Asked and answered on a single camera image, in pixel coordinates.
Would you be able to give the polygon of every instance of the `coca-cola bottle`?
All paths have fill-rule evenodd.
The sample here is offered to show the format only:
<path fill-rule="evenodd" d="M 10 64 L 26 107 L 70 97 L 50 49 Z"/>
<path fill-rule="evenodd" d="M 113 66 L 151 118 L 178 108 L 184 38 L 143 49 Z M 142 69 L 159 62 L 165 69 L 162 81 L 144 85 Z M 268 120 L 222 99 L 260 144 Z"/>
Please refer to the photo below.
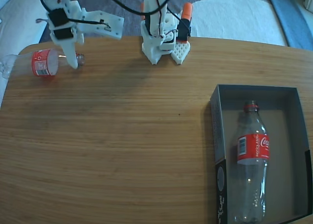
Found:
<path fill-rule="evenodd" d="M 78 67 L 85 64 L 83 54 L 76 54 Z M 11 72 L 17 76 L 55 76 L 57 72 L 70 68 L 60 48 L 37 50 L 22 55 L 7 55 L 0 58 L 2 77 L 9 79 Z"/>
<path fill-rule="evenodd" d="M 259 223 L 265 215 L 265 183 L 269 160 L 269 137 L 256 101 L 246 102 L 237 144 L 235 222 Z"/>

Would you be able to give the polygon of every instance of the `open box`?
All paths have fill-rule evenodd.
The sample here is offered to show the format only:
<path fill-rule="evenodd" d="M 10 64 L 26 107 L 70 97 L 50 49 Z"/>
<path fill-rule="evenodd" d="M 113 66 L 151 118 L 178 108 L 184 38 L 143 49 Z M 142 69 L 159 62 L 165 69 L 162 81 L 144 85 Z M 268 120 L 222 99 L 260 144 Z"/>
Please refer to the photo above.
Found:
<path fill-rule="evenodd" d="M 211 97 L 219 224 L 232 224 L 236 200 L 238 119 L 256 100 L 270 137 L 266 214 L 262 224 L 282 224 L 313 212 L 312 167 L 304 116 L 296 88 L 218 85 Z"/>

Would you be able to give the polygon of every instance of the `barcode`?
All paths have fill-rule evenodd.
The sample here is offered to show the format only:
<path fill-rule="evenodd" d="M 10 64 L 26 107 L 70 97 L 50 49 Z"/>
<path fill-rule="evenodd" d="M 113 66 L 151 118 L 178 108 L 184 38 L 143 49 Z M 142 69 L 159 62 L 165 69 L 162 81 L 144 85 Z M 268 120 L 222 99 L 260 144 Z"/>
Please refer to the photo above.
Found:
<path fill-rule="evenodd" d="M 39 76 L 44 76 L 44 75 L 49 75 L 49 72 L 47 69 L 42 69 L 42 70 L 36 70 L 37 75 Z"/>
<path fill-rule="evenodd" d="M 239 138 L 239 140 L 238 140 L 238 152 L 239 152 L 240 156 L 246 154 L 246 137 Z"/>

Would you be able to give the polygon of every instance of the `black cable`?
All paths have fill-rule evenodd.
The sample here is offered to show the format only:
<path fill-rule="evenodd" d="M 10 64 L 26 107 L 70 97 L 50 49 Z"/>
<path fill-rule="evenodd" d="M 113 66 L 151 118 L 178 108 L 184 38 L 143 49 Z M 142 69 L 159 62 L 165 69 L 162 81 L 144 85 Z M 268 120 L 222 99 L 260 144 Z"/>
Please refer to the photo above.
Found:
<path fill-rule="evenodd" d="M 78 22 L 78 23 L 86 23 L 86 24 L 100 24 L 105 25 L 108 28 L 111 28 L 107 23 L 105 22 L 97 22 L 97 21 L 88 21 L 88 20 L 76 20 L 76 19 L 68 19 L 71 22 Z"/>
<path fill-rule="evenodd" d="M 188 36 L 191 36 L 191 35 L 190 35 L 190 28 L 184 23 L 184 21 L 182 21 L 182 20 L 180 19 L 180 17 L 178 17 L 173 11 L 171 11 L 170 8 L 167 7 L 167 10 L 168 10 L 172 15 L 174 15 L 174 17 L 175 17 L 176 19 L 178 19 L 179 22 L 181 22 L 181 23 L 187 28 L 187 30 L 188 30 Z"/>
<path fill-rule="evenodd" d="M 140 15 L 140 16 L 150 16 L 153 15 L 159 11 L 161 11 L 161 9 L 163 9 L 164 6 L 166 6 L 166 4 L 169 2 L 169 0 L 165 0 L 157 9 L 155 9 L 154 11 L 151 12 L 139 12 L 136 10 L 133 10 L 129 7 L 127 7 L 126 5 L 124 5 L 122 2 L 120 2 L 119 0 L 112 0 L 114 1 L 116 4 L 118 4 L 120 7 L 122 7 L 123 9 L 135 14 L 135 15 Z M 45 4 L 44 0 L 40 0 L 41 4 L 43 5 L 43 7 L 46 9 L 46 11 L 48 13 L 51 13 L 51 9 Z M 80 22 L 80 23 L 88 23 L 88 24 L 104 24 L 101 22 L 96 22 L 96 21 L 84 21 L 84 20 L 74 20 L 74 19 L 69 19 L 72 22 Z"/>
<path fill-rule="evenodd" d="M 44 0 L 40 0 L 40 2 L 41 2 L 41 4 L 43 5 L 43 7 L 45 8 L 45 10 L 50 13 L 51 10 L 50 10 L 50 8 L 45 4 Z"/>
<path fill-rule="evenodd" d="M 165 0 L 157 9 L 151 11 L 151 12 L 140 12 L 140 11 L 136 11 L 133 10 L 129 7 L 127 7 L 125 4 L 123 4 L 122 2 L 120 2 L 119 0 L 112 0 L 114 1 L 116 4 L 118 4 L 120 7 L 122 7 L 123 9 L 127 10 L 128 12 L 131 12 L 135 15 L 141 15 L 141 16 L 150 16 L 153 15 L 159 11 L 161 11 L 161 9 L 163 9 L 164 6 L 166 6 L 166 4 L 170 1 L 170 0 Z"/>

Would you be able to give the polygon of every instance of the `blue floor mat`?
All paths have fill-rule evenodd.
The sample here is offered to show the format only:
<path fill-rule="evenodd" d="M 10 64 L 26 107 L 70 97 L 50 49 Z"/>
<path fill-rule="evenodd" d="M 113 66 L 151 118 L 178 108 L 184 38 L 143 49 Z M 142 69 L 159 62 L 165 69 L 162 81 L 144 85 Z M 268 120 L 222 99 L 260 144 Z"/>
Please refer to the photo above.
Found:
<path fill-rule="evenodd" d="M 313 50 L 313 36 L 295 0 L 271 0 L 289 46 Z"/>

